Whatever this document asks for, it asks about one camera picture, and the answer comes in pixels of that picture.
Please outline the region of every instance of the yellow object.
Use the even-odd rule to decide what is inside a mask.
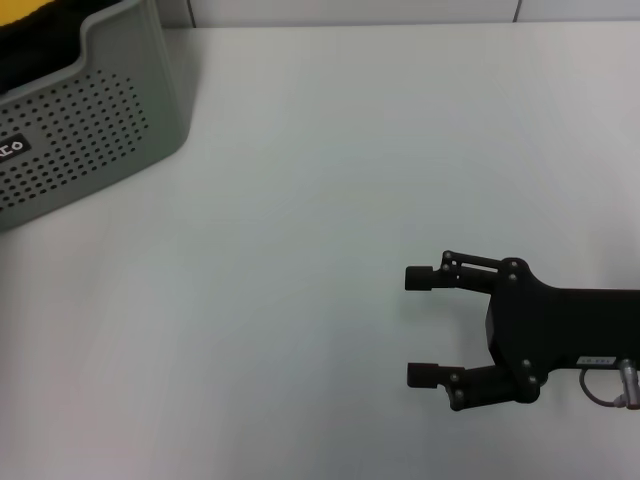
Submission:
[[[53,0],[0,0],[0,27],[35,12]]]

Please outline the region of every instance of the cable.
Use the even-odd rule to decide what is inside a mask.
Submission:
[[[518,16],[520,15],[520,7],[522,7],[522,0],[518,0],[518,6],[516,7],[516,14],[513,16],[513,23],[518,21]]]
[[[584,376],[586,373],[587,373],[587,369],[584,369],[580,372],[580,388],[582,388],[582,391],[589,398],[589,400],[591,400],[596,405],[600,405],[601,407],[609,407],[609,408],[615,407],[616,406],[615,403],[605,402],[604,400],[600,400],[598,397],[596,397],[593,393],[589,391],[589,389],[587,388],[587,384],[584,381]]]

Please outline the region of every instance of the white table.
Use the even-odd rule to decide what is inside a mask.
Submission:
[[[640,24],[169,39],[184,148],[0,237],[3,479],[637,477],[640,416],[577,372],[458,414],[407,388],[490,357],[486,297],[403,276],[640,288]]]

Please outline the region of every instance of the perforated bin wall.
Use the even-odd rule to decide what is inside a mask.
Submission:
[[[78,62],[0,97],[0,229],[173,153],[186,127],[152,0],[89,17]]]

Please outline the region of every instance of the white wall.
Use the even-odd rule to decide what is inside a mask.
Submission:
[[[510,22],[517,0],[191,0],[210,26]]]
[[[165,27],[510,22],[517,0],[157,0]],[[523,0],[518,21],[638,20],[638,0]]]
[[[519,22],[638,20],[638,0],[523,0]]]

